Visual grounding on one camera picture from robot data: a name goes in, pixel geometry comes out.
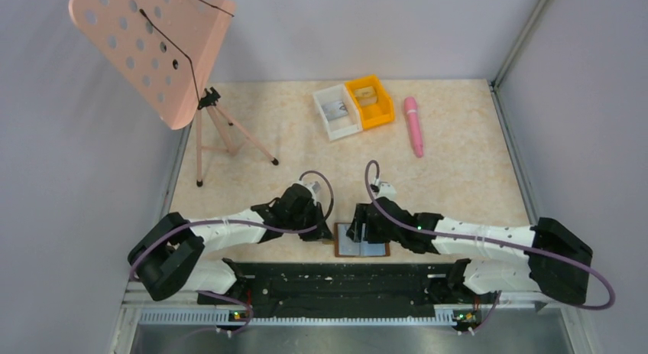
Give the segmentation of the brown leather card holder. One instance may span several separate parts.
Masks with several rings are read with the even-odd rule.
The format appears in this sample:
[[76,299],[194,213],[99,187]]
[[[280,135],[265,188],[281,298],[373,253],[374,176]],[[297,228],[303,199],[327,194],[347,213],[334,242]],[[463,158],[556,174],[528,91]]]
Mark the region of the brown leather card holder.
[[335,224],[334,255],[337,258],[384,258],[390,256],[389,243],[371,244],[365,240],[355,242],[346,235],[350,223]]

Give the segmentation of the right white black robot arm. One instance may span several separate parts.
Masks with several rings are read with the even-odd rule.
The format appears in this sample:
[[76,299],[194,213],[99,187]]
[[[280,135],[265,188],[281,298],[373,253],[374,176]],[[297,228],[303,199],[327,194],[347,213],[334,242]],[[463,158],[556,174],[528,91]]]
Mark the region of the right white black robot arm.
[[447,281],[453,290],[540,292],[564,304],[586,301],[593,251],[552,218],[531,226],[486,226],[438,213],[409,213],[381,197],[359,203],[346,232],[355,242],[396,242],[417,254],[454,255],[457,265]]

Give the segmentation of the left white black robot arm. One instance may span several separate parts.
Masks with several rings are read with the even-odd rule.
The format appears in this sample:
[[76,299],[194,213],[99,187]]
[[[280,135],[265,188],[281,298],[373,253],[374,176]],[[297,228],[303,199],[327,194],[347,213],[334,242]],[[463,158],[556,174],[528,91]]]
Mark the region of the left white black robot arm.
[[308,242],[332,238],[319,189],[318,182],[298,180],[269,203],[215,219],[185,219],[178,212],[168,213],[129,252],[132,276],[154,301],[182,290],[225,294],[242,277],[232,264],[208,260],[209,253],[287,234]]

